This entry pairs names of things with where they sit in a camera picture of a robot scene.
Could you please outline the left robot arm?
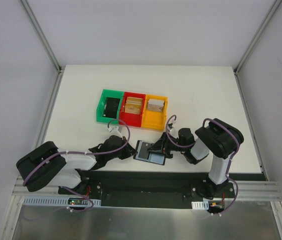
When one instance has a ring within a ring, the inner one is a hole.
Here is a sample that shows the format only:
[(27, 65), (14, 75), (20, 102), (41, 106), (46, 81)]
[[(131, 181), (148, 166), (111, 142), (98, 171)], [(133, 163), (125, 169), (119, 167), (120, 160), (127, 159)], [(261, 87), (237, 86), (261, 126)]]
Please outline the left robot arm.
[(79, 171), (98, 170), (113, 159), (125, 160), (136, 153), (126, 137), (117, 135), (85, 152), (60, 151), (53, 141), (47, 141), (19, 159), (16, 168), (29, 192), (65, 186), (80, 195), (86, 191), (87, 183)]

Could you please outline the black leather card holder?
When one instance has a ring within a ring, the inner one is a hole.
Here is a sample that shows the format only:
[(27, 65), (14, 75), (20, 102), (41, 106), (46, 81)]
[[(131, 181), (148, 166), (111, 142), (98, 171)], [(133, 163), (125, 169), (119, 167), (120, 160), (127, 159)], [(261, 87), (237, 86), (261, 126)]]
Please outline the black leather card holder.
[(142, 141), (142, 140), (137, 141), (137, 143), (136, 143), (137, 154), (135, 156), (133, 156), (133, 159), (137, 160), (137, 161), (142, 161), (142, 162), (146, 162), (146, 163), (164, 166), (165, 162), (166, 162), (166, 158), (162, 154), (149, 152), (149, 159), (148, 160), (138, 158), (138, 151), (140, 149), (141, 142), (145, 142), (145, 141)]

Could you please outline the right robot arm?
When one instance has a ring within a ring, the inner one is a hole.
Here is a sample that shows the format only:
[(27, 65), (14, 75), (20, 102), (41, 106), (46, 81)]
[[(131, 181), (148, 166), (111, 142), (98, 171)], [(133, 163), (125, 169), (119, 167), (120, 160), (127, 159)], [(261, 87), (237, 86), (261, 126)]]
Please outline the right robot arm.
[(188, 127), (178, 130), (178, 137), (171, 136), (173, 124), (168, 121), (165, 132), (158, 141), (148, 148), (152, 154), (173, 158), (172, 151), (180, 152), (188, 163), (196, 165), (212, 154), (211, 168), (207, 180), (195, 187), (202, 198), (212, 200), (223, 193), (230, 177), (233, 157), (237, 154), (244, 136), (240, 130), (218, 118), (203, 120), (202, 126), (194, 133)]

